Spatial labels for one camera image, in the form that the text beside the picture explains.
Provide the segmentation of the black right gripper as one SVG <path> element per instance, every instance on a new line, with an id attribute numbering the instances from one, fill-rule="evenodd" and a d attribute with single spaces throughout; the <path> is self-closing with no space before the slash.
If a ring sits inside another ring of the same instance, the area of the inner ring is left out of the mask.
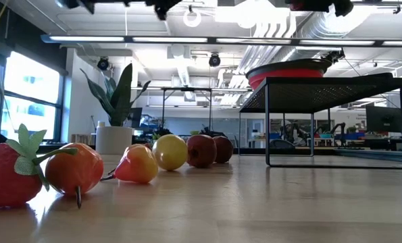
<path id="1" fill-rule="evenodd" d="M 353 10 L 351 0 L 284 0 L 291 11 L 321 11 L 329 12 L 334 4 L 336 17 L 345 17 Z"/>

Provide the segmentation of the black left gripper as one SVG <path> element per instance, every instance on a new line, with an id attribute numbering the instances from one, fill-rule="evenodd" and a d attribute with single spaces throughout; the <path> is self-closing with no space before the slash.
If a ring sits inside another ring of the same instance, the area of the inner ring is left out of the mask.
<path id="1" fill-rule="evenodd" d="M 166 20 L 167 12 L 182 0 L 55 0 L 59 7 L 74 9 L 84 7 L 91 14 L 95 12 L 96 4 L 122 3 L 129 7 L 132 2 L 144 2 L 146 6 L 153 6 L 159 20 Z"/>

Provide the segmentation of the black ceiling mounted device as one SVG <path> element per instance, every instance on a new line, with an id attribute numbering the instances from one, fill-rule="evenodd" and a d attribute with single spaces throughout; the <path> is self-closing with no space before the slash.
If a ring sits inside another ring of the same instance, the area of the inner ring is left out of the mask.
<path id="1" fill-rule="evenodd" d="M 345 58 L 345 53 L 341 49 L 340 51 L 329 51 L 321 56 L 322 60 L 329 61 L 331 64 L 337 63 L 339 60 Z"/>

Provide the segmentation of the yellow toy lemon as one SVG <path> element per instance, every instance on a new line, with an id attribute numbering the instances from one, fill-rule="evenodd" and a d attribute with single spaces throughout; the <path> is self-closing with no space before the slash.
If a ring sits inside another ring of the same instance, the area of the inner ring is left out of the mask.
<path id="1" fill-rule="evenodd" d="M 153 154 L 160 168 L 173 171 L 186 163 L 188 147 L 179 136 L 167 134 L 156 140 L 153 145 Z"/>

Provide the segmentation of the black tabletop device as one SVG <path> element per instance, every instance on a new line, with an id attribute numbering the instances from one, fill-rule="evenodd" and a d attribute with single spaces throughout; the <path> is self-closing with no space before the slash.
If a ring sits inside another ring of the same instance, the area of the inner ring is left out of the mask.
<path id="1" fill-rule="evenodd" d="M 207 136 L 210 136 L 210 137 L 216 137 L 216 136 L 223 136 L 223 137 L 226 137 L 226 135 L 223 133 L 223 132 L 217 132 L 217 131 L 213 131 L 213 130 L 211 130 L 209 127 L 204 127 L 202 130 L 200 130 L 200 132 L 199 132 L 200 134 L 203 134 L 203 135 L 207 135 Z"/>

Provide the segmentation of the large dark monitor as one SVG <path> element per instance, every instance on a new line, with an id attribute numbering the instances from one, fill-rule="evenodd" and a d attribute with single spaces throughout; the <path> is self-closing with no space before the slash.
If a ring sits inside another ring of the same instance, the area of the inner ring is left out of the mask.
<path id="1" fill-rule="evenodd" d="M 402 131 L 402 115 L 400 108 L 366 106 L 366 119 L 367 131 Z"/>

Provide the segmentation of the ribbed silver ceiling duct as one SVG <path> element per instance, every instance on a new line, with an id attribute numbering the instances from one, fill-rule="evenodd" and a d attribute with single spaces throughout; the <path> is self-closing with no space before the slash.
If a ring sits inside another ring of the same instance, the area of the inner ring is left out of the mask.
<path id="1" fill-rule="evenodd" d="M 353 27 L 347 17 L 336 17 L 334 13 L 314 13 L 295 33 L 296 38 L 343 38 Z M 297 47 L 282 47 L 271 59 L 272 63 L 311 59 L 314 50 L 297 50 Z"/>

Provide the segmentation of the black office chair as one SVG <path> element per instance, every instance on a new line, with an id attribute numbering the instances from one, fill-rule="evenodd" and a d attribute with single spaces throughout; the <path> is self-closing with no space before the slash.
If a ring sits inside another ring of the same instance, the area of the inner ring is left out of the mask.
<path id="1" fill-rule="evenodd" d="M 295 149 L 295 145 L 287 140 L 273 139 L 270 141 L 271 149 Z"/>

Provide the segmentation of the long blue-edged bench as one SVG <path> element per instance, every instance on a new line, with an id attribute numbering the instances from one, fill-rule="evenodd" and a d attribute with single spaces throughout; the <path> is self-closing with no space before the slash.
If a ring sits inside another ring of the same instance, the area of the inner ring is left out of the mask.
<path id="1" fill-rule="evenodd" d="M 344 157 L 358 157 L 364 159 L 375 159 L 384 161 L 402 162 L 401 151 L 371 151 L 371 150 L 353 150 L 353 149 L 335 149 L 336 155 Z"/>

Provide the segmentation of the potted aloe plant white pot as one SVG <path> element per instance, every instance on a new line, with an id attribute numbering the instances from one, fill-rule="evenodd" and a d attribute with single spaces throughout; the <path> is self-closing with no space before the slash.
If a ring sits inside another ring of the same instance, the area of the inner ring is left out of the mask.
<path id="1" fill-rule="evenodd" d="M 106 88 L 87 78 L 91 94 L 98 100 L 109 120 L 108 126 L 96 129 L 95 150 L 101 155 L 121 155 L 132 144 L 133 129 L 124 123 L 130 119 L 130 112 L 135 101 L 147 90 L 150 82 L 132 96 L 132 78 L 134 67 L 128 64 L 118 82 L 109 78 L 105 80 Z"/>

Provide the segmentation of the person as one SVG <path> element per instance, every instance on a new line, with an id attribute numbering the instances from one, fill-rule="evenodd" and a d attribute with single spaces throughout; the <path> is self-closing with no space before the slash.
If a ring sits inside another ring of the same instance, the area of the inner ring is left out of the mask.
<path id="1" fill-rule="evenodd" d="M 307 132 L 303 131 L 298 124 L 284 121 L 282 138 L 295 146 L 305 146 L 307 144 Z"/>

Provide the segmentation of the red grey collapsible colander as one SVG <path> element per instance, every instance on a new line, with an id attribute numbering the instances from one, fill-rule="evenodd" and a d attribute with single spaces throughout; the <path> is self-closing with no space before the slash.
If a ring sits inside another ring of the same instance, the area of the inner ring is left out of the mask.
<path id="1" fill-rule="evenodd" d="M 255 90 L 265 78 L 322 78 L 332 65 L 325 59 L 298 59 L 255 67 L 245 76 Z"/>

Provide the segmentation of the small dark background plant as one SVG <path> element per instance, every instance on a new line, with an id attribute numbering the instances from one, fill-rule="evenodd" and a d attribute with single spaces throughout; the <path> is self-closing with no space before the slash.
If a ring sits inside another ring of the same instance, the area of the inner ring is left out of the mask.
<path id="1" fill-rule="evenodd" d="M 154 140 L 158 140 L 160 137 L 168 135 L 168 134 L 172 134 L 171 131 L 169 131 L 169 129 L 166 128 L 158 128 L 157 130 L 155 130 L 153 132 L 152 138 Z"/>

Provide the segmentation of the small orange toy fruit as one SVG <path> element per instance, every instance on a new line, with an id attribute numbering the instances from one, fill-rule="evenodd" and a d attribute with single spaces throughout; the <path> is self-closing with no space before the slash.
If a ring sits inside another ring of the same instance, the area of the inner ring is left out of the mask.
<path id="1" fill-rule="evenodd" d="M 104 171 L 101 155 L 78 142 L 66 144 L 32 162 L 45 189 L 74 196 L 78 208 L 82 206 L 82 195 L 98 184 Z"/>
<path id="2" fill-rule="evenodd" d="M 157 174 L 158 165 L 152 151 L 145 145 L 134 144 L 126 148 L 118 166 L 101 181 L 119 179 L 148 184 Z"/>

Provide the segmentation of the large glass window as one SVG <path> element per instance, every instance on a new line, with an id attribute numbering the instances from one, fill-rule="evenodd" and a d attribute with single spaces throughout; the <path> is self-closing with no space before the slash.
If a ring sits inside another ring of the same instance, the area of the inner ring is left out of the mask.
<path id="1" fill-rule="evenodd" d="M 0 133 L 16 140 L 24 124 L 30 134 L 45 130 L 44 140 L 58 140 L 63 87 L 59 72 L 15 51 L 0 55 Z"/>

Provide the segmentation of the small dark monitor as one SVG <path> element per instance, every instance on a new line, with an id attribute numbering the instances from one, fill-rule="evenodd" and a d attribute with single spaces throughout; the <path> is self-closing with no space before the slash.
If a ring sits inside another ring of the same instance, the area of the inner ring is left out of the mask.
<path id="1" fill-rule="evenodd" d="M 132 108 L 130 110 L 130 113 L 128 115 L 128 125 L 131 128 L 138 128 L 141 123 L 141 118 L 142 118 L 142 108 Z"/>

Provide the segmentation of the dark red toy pomegranate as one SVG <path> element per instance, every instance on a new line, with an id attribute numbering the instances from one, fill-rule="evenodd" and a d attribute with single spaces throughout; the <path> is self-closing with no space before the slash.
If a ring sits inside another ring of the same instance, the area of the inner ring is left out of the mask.
<path id="1" fill-rule="evenodd" d="M 188 147 L 187 163 L 196 168 L 207 168 L 214 163 L 217 148 L 212 137 L 197 134 L 191 136 L 186 145 Z"/>

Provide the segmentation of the black perforated metal shelf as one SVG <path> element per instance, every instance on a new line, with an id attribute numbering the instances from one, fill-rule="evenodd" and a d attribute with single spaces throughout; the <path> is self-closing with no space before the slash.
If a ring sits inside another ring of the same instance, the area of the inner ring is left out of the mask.
<path id="1" fill-rule="evenodd" d="M 266 119 L 265 161 L 269 167 L 308 169 L 361 169 L 360 165 L 272 164 L 270 149 L 270 114 L 306 113 L 311 118 L 314 136 L 314 114 L 363 98 L 400 90 L 402 116 L 402 78 L 392 74 L 354 78 L 272 78 L 267 77 L 243 103 L 239 113 L 262 113 Z"/>

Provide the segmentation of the round white ceiling lamp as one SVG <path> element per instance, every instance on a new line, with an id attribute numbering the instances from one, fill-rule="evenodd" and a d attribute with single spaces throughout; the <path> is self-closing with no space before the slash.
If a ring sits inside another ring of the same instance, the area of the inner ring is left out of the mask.
<path id="1" fill-rule="evenodd" d="M 189 11 L 186 10 L 184 15 L 183 15 L 183 23 L 191 28 L 198 27 L 201 23 L 201 14 L 198 11 Z"/>

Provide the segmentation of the long linear ceiling light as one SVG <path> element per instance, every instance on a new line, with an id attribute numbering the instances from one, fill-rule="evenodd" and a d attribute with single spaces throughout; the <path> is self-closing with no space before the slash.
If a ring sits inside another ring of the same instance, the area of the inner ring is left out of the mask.
<path id="1" fill-rule="evenodd" d="M 402 40 L 352 38 L 253 38 L 253 37 L 187 37 L 187 36 L 58 36 L 44 34 L 45 43 L 136 43 L 190 45 L 260 45 L 290 47 L 370 47 L 402 48 Z"/>

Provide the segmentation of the dark red toy plum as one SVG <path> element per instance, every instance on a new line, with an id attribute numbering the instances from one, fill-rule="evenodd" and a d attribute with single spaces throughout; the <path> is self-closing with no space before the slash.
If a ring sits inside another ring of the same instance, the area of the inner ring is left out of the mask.
<path id="1" fill-rule="evenodd" d="M 216 163 L 227 163 L 233 155 L 234 147 L 231 141 L 225 136 L 216 136 L 213 138 L 216 149 Z"/>

